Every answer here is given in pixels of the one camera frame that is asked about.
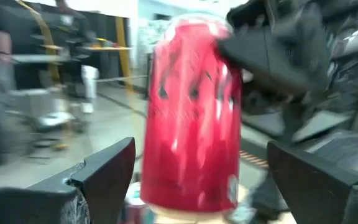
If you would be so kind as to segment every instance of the concrete floor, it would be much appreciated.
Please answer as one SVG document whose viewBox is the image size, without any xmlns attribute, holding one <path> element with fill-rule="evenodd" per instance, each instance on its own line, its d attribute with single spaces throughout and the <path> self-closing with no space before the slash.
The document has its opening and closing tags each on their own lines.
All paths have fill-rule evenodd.
<svg viewBox="0 0 358 224">
<path fill-rule="evenodd" d="M 141 95 L 136 95 L 132 102 L 128 99 L 125 89 L 118 86 L 102 86 L 98 91 L 95 112 L 89 116 L 88 133 L 67 138 L 67 150 L 53 152 L 47 149 L 33 155 L 48 159 L 24 157 L 20 149 L 11 152 L 7 156 L 7 162 L 0 166 L 0 187 L 28 187 L 128 136 L 135 137 L 137 155 L 141 155 L 147 102 L 142 100 Z M 253 139 L 259 144 L 267 142 L 265 136 L 250 132 L 245 127 L 242 128 L 242 137 Z M 141 159 L 136 162 L 135 172 L 140 171 L 141 162 Z M 240 183 L 244 187 L 252 188 L 262 176 L 261 170 L 240 163 Z"/>
</svg>

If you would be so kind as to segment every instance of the yellow cable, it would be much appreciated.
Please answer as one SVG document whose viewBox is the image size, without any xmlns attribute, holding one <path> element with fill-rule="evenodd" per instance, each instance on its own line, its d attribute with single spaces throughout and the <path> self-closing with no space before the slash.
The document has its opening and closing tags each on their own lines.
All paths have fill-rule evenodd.
<svg viewBox="0 0 358 224">
<path fill-rule="evenodd" d="M 120 47 L 126 47 L 126 41 L 125 41 L 125 30 L 124 30 L 124 22 L 122 20 L 122 17 L 116 17 L 116 29 L 117 29 L 117 40 Z M 124 73 L 124 77 L 127 78 L 128 81 L 125 81 L 125 90 L 127 92 L 127 95 L 129 96 L 129 106 L 136 110 L 135 106 L 135 94 L 134 94 L 134 86 L 132 84 L 132 76 L 131 76 L 131 70 L 129 68 L 129 56 L 127 50 L 120 50 L 119 51 L 119 58 L 121 61 L 121 68 L 122 72 Z M 132 113 L 134 119 L 132 119 L 133 127 L 135 128 L 134 131 L 137 131 L 137 137 L 141 137 L 139 134 L 140 128 L 137 128 L 137 125 L 139 125 L 139 122 L 136 122 L 138 116 L 135 115 L 135 113 Z"/>
<path fill-rule="evenodd" d="M 39 14 L 36 10 L 34 10 L 33 8 L 31 8 L 30 6 L 28 6 L 26 3 L 24 3 L 21 0 L 18 1 L 18 3 L 21 6 L 25 7 L 26 9 L 28 9 L 31 12 L 31 14 L 32 14 L 33 18 L 35 19 L 35 21 L 37 21 L 38 26 L 40 27 L 40 30 L 41 30 L 41 34 L 45 37 L 44 38 L 44 45 L 54 46 L 55 44 L 53 43 L 53 38 L 52 38 L 52 35 L 50 33 L 50 29 L 49 29 L 48 25 L 46 24 L 46 22 L 44 21 L 44 19 L 42 18 L 41 14 Z M 46 52 L 49 55 L 57 55 L 55 49 L 47 48 Z M 59 75 L 57 65 L 55 63 L 48 64 L 48 70 L 52 74 L 52 80 L 55 82 L 55 84 L 61 84 L 60 75 Z M 63 94 L 62 94 L 62 100 L 64 102 L 67 102 L 67 100 L 64 99 Z M 67 110 L 68 105 L 65 103 L 64 107 L 65 107 L 65 110 Z M 70 134 L 70 130 L 71 130 L 71 124 L 70 124 L 70 122 L 67 122 L 68 136 Z"/>
</svg>

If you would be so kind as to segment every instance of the floor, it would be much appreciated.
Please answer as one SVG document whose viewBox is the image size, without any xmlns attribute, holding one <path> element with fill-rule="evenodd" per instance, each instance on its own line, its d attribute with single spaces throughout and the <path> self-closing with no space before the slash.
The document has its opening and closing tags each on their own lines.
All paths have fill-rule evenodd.
<svg viewBox="0 0 358 224">
<path fill-rule="evenodd" d="M 0 166 L 0 187 L 36 184 L 128 136 L 135 137 L 137 155 L 141 155 L 147 102 L 142 95 L 135 95 L 134 100 L 130 100 L 125 89 L 119 86 L 101 86 L 98 93 L 95 112 L 89 116 L 88 133 L 67 136 L 69 148 L 60 152 L 48 149 L 36 152 L 32 157 L 24 156 L 21 148 L 9 152 L 7 162 Z M 250 132 L 245 127 L 242 127 L 242 137 L 259 144 L 267 142 L 265 136 Z M 135 172 L 140 171 L 141 162 L 142 159 L 136 162 Z M 251 189 L 262 176 L 261 170 L 240 163 L 240 183 L 244 187 Z"/>
</svg>

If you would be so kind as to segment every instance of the red can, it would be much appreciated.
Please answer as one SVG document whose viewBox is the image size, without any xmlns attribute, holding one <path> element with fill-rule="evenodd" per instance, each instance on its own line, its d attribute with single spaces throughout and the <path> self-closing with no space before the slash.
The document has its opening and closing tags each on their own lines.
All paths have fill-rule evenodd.
<svg viewBox="0 0 358 224">
<path fill-rule="evenodd" d="M 216 39 L 224 22 L 176 18 L 155 47 L 147 114 L 141 199 L 187 212 L 237 206 L 241 71 Z"/>
</svg>

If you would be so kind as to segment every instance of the can lid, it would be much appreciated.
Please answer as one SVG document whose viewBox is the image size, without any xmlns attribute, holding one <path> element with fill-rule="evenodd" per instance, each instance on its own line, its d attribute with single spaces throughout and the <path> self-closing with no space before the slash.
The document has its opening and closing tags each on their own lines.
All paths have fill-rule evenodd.
<svg viewBox="0 0 358 224">
<path fill-rule="evenodd" d="M 129 205 L 145 205 L 142 199 L 140 199 L 140 182 L 129 185 L 125 201 Z"/>
</svg>

